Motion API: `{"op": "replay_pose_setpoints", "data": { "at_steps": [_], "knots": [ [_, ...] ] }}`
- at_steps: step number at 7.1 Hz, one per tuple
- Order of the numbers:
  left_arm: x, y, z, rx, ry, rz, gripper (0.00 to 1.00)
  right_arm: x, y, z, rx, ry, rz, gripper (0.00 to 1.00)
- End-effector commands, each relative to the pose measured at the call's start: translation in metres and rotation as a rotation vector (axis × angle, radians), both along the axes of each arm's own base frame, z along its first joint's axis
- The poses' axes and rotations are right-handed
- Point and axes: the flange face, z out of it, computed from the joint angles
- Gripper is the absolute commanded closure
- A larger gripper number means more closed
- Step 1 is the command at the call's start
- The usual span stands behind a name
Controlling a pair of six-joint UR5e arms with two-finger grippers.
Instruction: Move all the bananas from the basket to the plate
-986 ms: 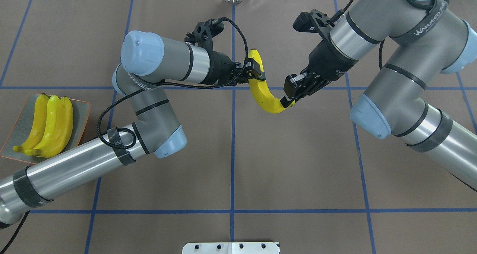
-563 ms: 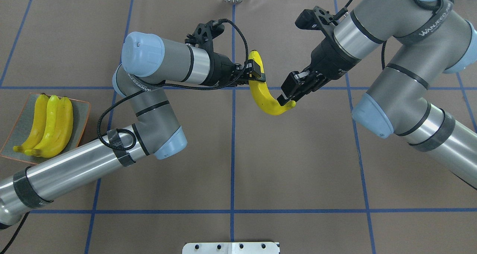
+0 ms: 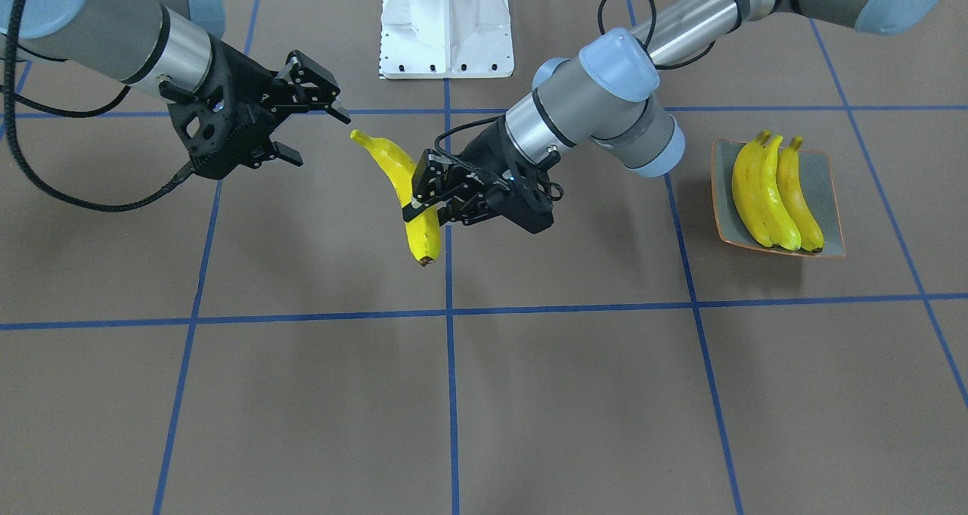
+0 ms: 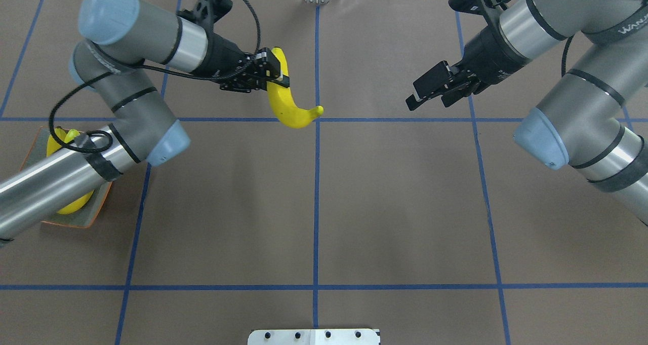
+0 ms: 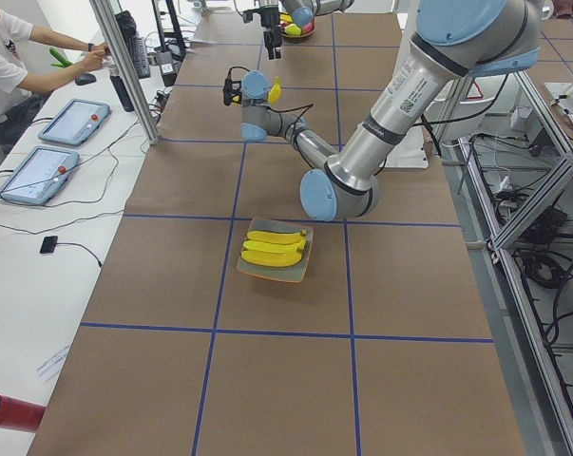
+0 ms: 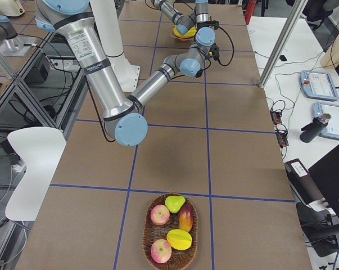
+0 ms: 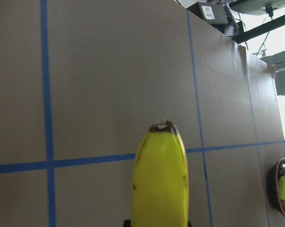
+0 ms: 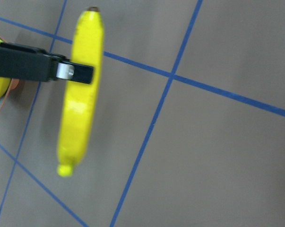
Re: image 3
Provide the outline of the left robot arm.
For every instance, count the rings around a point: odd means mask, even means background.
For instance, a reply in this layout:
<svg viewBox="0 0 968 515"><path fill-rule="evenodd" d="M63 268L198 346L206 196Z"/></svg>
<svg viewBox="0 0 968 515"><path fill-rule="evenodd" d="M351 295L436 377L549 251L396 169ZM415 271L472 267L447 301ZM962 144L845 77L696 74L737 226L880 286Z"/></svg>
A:
<svg viewBox="0 0 968 515"><path fill-rule="evenodd" d="M744 23L787 12L871 35L912 28L940 0L680 0L633 29L601 33L570 59L547 60L532 90L460 154L425 150L402 218L432 228L503 216L536 234L553 223L563 190L549 177L561 157L592 141L646 178L684 154L684 135L656 98L660 71L696 61Z"/></svg>

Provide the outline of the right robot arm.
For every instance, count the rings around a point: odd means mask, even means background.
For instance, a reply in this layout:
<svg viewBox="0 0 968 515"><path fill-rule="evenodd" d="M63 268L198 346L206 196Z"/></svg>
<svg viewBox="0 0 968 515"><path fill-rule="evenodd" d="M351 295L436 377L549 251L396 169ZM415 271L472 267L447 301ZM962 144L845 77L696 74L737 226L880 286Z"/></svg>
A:
<svg viewBox="0 0 968 515"><path fill-rule="evenodd" d="M329 70L302 52L269 70L221 39L221 0L26 0L15 54L75 61L166 102L189 154L184 172L221 180L297 150L273 140L294 114L348 113Z"/></svg>

